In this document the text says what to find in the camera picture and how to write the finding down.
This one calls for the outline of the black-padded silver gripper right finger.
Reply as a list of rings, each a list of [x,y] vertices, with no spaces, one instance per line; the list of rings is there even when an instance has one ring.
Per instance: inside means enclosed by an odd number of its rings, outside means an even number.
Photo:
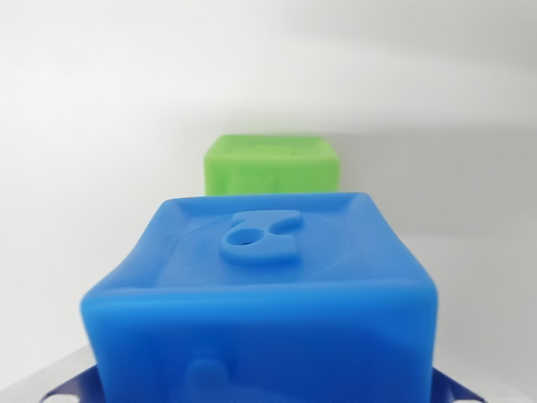
[[[435,350],[432,402],[503,402],[499,381],[448,349]]]

